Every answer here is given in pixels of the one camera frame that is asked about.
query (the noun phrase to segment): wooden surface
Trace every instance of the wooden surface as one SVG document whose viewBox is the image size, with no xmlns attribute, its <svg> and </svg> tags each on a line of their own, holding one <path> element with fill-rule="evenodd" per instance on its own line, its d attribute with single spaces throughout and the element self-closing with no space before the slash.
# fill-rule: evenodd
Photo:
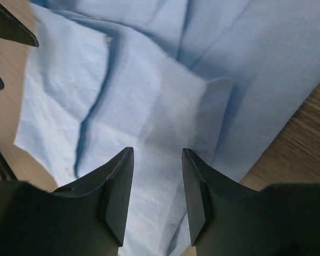
<svg viewBox="0 0 320 256">
<path fill-rule="evenodd" d="M 27 0 L 0 2 L 33 31 L 34 18 Z M 0 150 L 18 179 L 48 190 L 53 178 L 26 152 L 13 145 L 23 91 L 28 47 L 0 39 Z M 320 182 L 320 85 L 287 123 L 242 184 L 259 190 L 277 182 Z M 185 256 L 195 255 L 189 248 Z"/>
</svg>

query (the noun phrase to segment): garment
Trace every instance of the garment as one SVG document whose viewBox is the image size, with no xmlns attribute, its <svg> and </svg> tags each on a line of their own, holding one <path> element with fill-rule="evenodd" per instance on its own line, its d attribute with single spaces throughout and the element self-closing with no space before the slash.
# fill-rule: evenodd
<svg viewBox="0 0 320 256">
<path fill-rule="evenodd" d="M 121 256 L 189 245 L 183 147 L 240 181 L 320 82 L 320 0 L 31 6 L 15 144 L 59 185 L 134 147 Z"/>
</svg>

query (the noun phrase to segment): wood grain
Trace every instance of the wood grain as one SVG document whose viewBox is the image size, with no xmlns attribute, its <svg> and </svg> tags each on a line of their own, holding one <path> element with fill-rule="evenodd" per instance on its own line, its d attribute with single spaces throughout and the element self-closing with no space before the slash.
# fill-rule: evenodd
<svg viewBox="0 0 320 256">
<path fill-rule="evenodd" d="M 34 30 L 27 0 L 1 0 L 25 26 Z M 21 180 L 53 191 L 53 178 L 26 152 L 13 145 L 23 93 L 28 46 L 0 39 L 0 150 Z M 260 190 L 278 182 L 320 182 L 320 85 L 264 152 L 242 184 Z M 183 256 L 194 256 L 189 248 Z"/>
</svg>

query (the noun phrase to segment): light blue fabric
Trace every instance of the light blue fabric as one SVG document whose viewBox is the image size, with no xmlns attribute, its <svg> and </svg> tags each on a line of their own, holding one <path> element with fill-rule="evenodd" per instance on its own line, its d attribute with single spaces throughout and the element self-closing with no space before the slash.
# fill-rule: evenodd
<svg viewBox="0 0 320 256">
<path fill-rule="evenodd" d="M 31 6 L 41 46 L 15 144 L 59 185 L 134 147 L 121 256 L 189 245 L 183 147 L 240 181 L 320 82 L 320 0 Z"/>
</svg>

